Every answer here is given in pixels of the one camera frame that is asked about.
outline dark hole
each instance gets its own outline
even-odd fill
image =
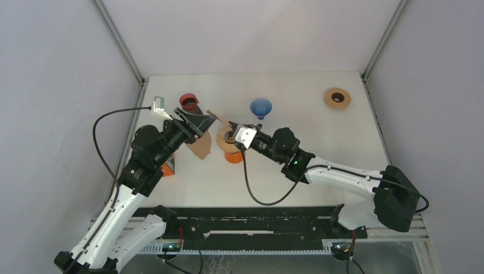
[[[188,104],[194,104],[196,103],[196,100],[194,98],[187,98],[181,102],[182,106],[186,106]]]
[[[331,99],[333,99],[333,101],[336,103],[341,103],[345,100],[345,96],[339,92],[335,92],[331,94]]]
[[[225,133],[224,141],[227,144],[235,144],[235,140],[233,139],[233,130],[227,131],[227,133]]]

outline orange box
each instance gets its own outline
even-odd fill
[[[172,154],[162,165],[163,177],[175,174],[175,154]]]

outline white wall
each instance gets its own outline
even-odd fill
[[[370,76],[443,272],[484,267],[484,1],[412,1]]]
[[[108,0],[143,76],[363,72],[399,0]]]
[[[138,84],[89,1],[2,1],[0,25],[0,273],[58,273],[111,181],[92,124]],[[100,124],[111,166],[126,119]]]

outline blue funnel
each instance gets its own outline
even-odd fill
[[[258,98],[252,101],[251,111],[257,116],[259,120],[263,120],[266,115],[272,110],[271,101],[265,98]]]

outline gray floor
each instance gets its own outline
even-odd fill
[[[366,274],[420,274],[412,243],[358,243],[354,258]],[[328,255],[203,256],[204,274],[334,273],[345,274],[345,262]],[[198,273],[199,257],[178,256],[171,262],[190,273]],[[155,255],[137,255],[121,274],[172,274],[181,272],[165,265]],[[350,265],[351,274],[360,274]]]

